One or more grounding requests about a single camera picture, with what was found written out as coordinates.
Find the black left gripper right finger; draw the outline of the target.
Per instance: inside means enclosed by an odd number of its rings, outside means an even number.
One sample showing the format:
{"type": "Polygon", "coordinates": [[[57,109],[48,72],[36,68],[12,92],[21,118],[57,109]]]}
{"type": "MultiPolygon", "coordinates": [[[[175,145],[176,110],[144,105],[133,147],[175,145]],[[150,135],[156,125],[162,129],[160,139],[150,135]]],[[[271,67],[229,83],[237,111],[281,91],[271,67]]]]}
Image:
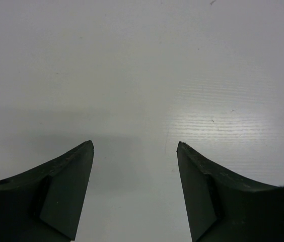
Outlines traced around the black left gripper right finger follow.
{"type": "Polygon", "coordinates": [[[284,241],[284,186],[237,174],[183,142],[177,159],[193,241],[284,241]]]}

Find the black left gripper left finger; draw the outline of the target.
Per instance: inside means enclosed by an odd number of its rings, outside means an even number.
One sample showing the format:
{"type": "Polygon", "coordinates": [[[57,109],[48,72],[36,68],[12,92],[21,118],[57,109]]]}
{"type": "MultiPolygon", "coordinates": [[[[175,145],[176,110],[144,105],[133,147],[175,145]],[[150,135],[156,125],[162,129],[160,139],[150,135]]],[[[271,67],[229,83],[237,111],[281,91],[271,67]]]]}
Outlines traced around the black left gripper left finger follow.
{"type": "Polygon", "coordinates": [[[93,143],[85,141],[0,180],[0,241],[75,240],[93,157],[93,143]]]}

